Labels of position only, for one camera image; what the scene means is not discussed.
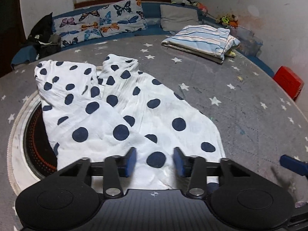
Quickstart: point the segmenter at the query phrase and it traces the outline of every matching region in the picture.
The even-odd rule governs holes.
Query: stuffed toy
[[[218,15],[216,23],[222,24],[223,26],[231,26],[236,28],[238,26],[238,17],[230,13],[226,16]]]

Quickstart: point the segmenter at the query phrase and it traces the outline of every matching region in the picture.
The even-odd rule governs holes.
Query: gray pillow
[[[160,5],[161,27],[164,31],[180,31],[187,25],[198,25],[198,14],[195,9],[172,5]]]

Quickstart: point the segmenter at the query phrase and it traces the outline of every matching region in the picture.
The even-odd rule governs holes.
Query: polka dot cloth
[[[179,89],[139,71],[135,59],[109,54],[102,69],[96,76],[92,64],[68,61],[42,61],[35,68],[57,169],[81,157],[99,162],[123,156],[133,146],[137,163],[127,187],[158,190],[177,188],[174,147],[210,162],[224,157],[216,126]],[[208,180],[211,190],[217,182]]]

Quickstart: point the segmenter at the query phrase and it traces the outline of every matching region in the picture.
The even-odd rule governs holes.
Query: striped fabric
[[[222,63],[224,54],[229,49],[236,48],[240,41],[231,36],[230,30],[226,28],[188,25],[176,35],[163,40],[161,44]]]

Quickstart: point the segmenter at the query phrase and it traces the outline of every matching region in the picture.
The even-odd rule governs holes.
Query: red box
[[[281,66],[274,75],[275,82],[288,93],[295,101],[304,86],[302,79],[298,77],[290,68]]]

